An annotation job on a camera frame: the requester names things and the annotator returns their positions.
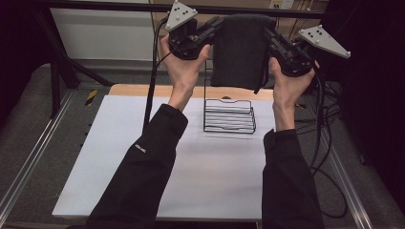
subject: black metal stand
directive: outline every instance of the black metal stand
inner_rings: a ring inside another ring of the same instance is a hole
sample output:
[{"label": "black metal stand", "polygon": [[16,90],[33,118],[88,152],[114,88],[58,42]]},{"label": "black metal stand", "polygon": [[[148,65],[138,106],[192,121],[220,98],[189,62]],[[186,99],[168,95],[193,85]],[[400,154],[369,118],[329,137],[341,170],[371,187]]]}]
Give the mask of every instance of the black metal stand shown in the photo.
[{"label": "black metal stand", "polygon": [[33,29],[36,30],[36,34],[41,37],[42,40],[45,38],[44,43],[46,42],[48,45],[49,55],[53,60],[51,63],[53,92],[53,110],[51,118],[53,118],[60,109],[59,76],[62,77],[68,88],[77,88],[80,84],[74,70],[84,73],[104,86],[113,86],[114,83],[86,69],[66,54],[65,50],[62,48],[62,44],[59,43],[53,34],[53,30],[51,30],[50,25],[44,16],[43,10],[43,8],[32,6],[28,13],[31,16],[30,19],[33,19],[32,25]]}]

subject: gray floor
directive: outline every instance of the gray floor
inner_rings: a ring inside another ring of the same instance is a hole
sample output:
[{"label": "gray floor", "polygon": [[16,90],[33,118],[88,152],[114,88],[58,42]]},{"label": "gray floor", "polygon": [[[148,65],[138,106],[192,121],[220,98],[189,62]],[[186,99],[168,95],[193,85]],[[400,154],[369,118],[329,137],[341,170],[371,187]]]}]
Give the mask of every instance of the gray floor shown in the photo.
[{"label": "gray floor", "polygon": [[[92,66],[102,76],[119,83],[147,83],[149,70],[110,69],[101,70]],[[51,213],[62,190],[80,145],[85,141],[97,109],[109,88],[97,86],[93,80],[81,77],[83,86],[75,91],[60,125],[56,129],[43,156],[40,158],[25,189],[16,201],[7,223],[27,222],[41,224],[71,225],[81,224],[83,220],[65,220],[52,217]],[[165,73],[161,73],[159,84],[168,84]],[[47,68],[38,69],[33,75],[21,101],[12,111],[8,123],[0,130],[0,197],[6,194],[13,179],[23,166],[36,140],[49,121],[51,113],[50,72]],[[97,95],[90,107],[84,106],[93,88]],[[308,118],[306,109],[297,109],[297,118]],[[373,167],[359,163],[357,150],[344,121],[337,120],[332,126],[333,145],[341,157],[350,178],[361,197],[375,228],[405,228],[405,218],[385,189]],[[300,135],[303,154],[311,159],[315,133]],[[323,169],[333,176],[327,162]],[[316,176],[322,209],[330,214],[342,212],[344,204],[336,189],[322,176]],[[325,218],[329,228],[356,228],[351,212],[342,219]]]}]

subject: black cloth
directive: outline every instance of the black cloth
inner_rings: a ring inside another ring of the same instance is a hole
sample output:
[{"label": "black cloth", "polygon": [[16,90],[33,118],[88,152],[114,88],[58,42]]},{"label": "black cloth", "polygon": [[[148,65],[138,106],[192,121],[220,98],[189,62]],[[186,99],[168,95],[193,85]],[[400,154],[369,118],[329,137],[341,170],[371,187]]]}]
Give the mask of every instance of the black cloth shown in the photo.
[{"label": "black cloth", "polygon": [[[182,112],[160,106],[118,166],[89,216],[87,228],[153,228],[186,125]],[[264,144],[264,228],[325,228],[315,184],[295,131],[270,131]]]},{"label": "black cloth", "polygon": [[263,228],[325,228],[315,182],[295,130],[264,138]]},{"label": "black cloth", "polygon": [[268,40],[264,29],[274,30],[275,21],[257,14],[224,18],[215,35],[211,86],[258,91],[267,82]]}]

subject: hand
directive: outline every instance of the hand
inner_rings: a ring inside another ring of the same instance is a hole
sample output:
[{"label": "hand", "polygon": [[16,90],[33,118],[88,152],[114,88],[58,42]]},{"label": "hand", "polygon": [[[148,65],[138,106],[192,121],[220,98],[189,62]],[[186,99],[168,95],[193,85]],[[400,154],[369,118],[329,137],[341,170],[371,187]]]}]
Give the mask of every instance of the hand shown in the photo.
[{"label": "hand", "polygon": [[312,69],[299,77],[288,77],[281,73],[281,67],[276,58],[272,57],[268,65],[275,76],[273,111],[276,121],[276,131],[295,128],[294,108],[298,98],[309,86],[315,75]]},{"label": "hand", "polygon": [[[160,41],[163,56],[170,53],[169,35]],[[199,58],[196,60],[180,60],[175,55],[169,54],[163,63],[169,71],[173,91],[168,104],[182,111],[193,94],[199,77],[200,66],[208,58],[210,46],[202,48]]]}]

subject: triangular metal bracket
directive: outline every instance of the triangular metal bracket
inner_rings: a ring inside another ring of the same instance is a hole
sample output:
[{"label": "triangular metal bracket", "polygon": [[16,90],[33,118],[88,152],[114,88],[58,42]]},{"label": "triangular metal bracket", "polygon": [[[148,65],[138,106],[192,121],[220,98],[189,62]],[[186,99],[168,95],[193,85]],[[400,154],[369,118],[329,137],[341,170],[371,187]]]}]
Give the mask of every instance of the triangular metal bracket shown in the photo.
[{"label": "triangular metal bracket", "polygon": [[318,49],[331,52],[343,58],[351,57],[351,52],[346,51],[345,48],[333,39],[333,37],[322,28],[322,25],[300,30],[299,34]]},{"label": "triangular metal bracket", "polygon": [[173,4],[172,10],[170,11],[166,29],[168,31],[172,31],[189,21],[191,18],[195,17],[197,14],[198,12],[195,9],[191,9],[176,0]]}]

